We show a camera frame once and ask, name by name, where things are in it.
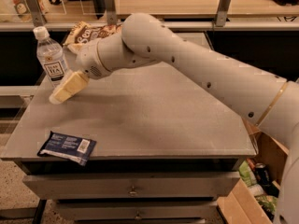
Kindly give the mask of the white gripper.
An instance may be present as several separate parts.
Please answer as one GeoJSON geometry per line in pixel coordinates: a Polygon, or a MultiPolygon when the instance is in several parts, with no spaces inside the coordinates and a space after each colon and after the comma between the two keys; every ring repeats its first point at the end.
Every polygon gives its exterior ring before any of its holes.
{"type": "Polygon", "coordinates": [[[85,89],[91,79],[101,79],[111,75],[102,64],[98,52],[99,39],[84,44],[78,52],[76,62],[82,71],[66,72],[61,83],[53,90],[49,100],[59,105],[85,89]]]}

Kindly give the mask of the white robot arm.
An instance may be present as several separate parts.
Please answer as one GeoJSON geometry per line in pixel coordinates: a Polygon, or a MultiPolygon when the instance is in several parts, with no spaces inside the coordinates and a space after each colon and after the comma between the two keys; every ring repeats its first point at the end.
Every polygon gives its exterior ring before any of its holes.
{"type": "Polygon", "coordinates": [[[288,150],[273,224],[299,219],[299,84],[186,41],[149,14],[135,13],[114,35],[83,45],[77,72],[68,72],[50,96],[61,104],[89,80],[122,68],[172,65],[236,114],[288,150]]]}

